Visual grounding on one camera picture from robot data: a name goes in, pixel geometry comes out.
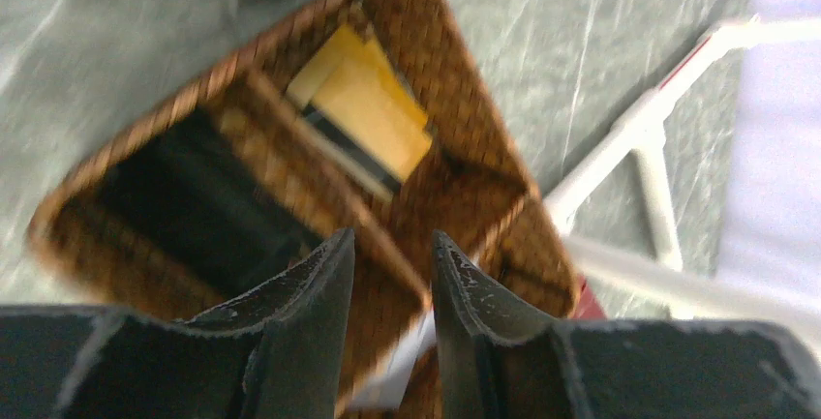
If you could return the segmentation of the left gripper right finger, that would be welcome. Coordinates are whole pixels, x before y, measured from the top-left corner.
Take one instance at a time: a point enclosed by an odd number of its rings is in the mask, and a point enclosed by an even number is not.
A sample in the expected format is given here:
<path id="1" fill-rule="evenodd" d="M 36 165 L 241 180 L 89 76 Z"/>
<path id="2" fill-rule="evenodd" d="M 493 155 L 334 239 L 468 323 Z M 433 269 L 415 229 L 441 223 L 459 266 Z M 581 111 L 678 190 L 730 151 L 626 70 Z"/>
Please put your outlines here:
<path id="1" fill-rule="evenodd" d="M 433 234 L 447 418 L 816 418 L 820 369 L 786 329 L 742 320 L 556 318 Z"/>

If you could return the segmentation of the red leather wallet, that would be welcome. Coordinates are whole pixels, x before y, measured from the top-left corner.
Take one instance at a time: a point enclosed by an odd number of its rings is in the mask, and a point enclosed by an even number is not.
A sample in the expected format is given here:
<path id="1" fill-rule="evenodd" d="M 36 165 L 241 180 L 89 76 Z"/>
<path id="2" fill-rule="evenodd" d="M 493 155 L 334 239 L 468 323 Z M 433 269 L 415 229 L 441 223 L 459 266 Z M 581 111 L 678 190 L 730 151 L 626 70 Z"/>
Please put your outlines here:
<path id="1" fill-rule="evenodd" d="M 575 319 L 600 320 L 606 319 L 607 315 L 599 304 L 589 282 L 582 278 L 580 280 L 579 300 L 571 315 Z"/>

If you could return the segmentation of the brown woven divided basket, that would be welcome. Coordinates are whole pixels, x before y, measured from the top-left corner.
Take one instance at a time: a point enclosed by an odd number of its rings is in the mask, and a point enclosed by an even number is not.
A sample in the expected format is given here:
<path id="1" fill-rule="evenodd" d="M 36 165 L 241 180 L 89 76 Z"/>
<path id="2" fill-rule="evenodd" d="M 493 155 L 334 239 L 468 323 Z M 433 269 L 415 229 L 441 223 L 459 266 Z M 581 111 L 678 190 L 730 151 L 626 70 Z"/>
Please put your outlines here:
<path id="1" fill-rule="evenodd" d="M 379 41 L 427 113 L 430 152 L 391 199 L 326 159 L 286 88 L 341 26 Z M 314 0 L 238 48 L 79 164 L 36 209 L 40 259 L 106 302 L 182 318 L 228 292 L 186 270 L 157 239 L 101 203 L 105 174 L 197 107 L 298 220 L 327 236 L 350 226 L 356 266 L 335 413 L 350 417 L 367 379 L 431 307 L 434 230 L 540 310 L 571 315 L 579 284 L 557 231 L 446 0 Z"/>

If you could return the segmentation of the black card in basket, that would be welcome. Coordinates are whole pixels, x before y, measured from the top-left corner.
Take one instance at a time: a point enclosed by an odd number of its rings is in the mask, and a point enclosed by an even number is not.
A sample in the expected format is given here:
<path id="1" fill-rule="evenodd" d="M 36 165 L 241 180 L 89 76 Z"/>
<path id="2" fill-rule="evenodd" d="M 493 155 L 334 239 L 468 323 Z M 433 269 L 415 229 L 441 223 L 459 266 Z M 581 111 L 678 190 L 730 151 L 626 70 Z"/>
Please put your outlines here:
<path id="1" fill-rule="evenodd" d="M 228 298 L 322 241 L 258 184 L 200 109 L 110 168 L 99 198 Z"/>

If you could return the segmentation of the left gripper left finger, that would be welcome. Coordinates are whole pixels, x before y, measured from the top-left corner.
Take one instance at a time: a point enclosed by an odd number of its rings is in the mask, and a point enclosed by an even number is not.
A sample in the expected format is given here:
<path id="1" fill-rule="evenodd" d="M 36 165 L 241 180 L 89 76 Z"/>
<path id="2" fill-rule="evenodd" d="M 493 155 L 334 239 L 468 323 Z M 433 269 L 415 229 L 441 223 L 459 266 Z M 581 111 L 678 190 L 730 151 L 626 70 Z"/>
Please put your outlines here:
<path id="1" fill-rule="evenodd" d="M 330 418 L 354 274 L 334 233 L 274 278 L 184 321 L 117 306 L 5 306 L 5 418 Z"/>

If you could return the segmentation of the cards in basket front compartment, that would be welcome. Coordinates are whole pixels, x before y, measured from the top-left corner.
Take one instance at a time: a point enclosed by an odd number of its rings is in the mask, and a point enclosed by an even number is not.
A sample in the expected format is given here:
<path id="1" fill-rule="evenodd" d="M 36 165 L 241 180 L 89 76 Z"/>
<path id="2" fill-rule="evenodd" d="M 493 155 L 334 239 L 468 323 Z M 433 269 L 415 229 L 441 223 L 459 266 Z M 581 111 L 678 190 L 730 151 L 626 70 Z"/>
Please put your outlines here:
<path id="1" fill-rule="evenodd" d="M 353 396 L 346 411 L 398 409 L 409 389 L 411 372 L 416 362 L 435 344 L 435 319 L 433 312 L 429 311 L 388 352 L 384 366 L 369 375 L 364 387 Z"/>

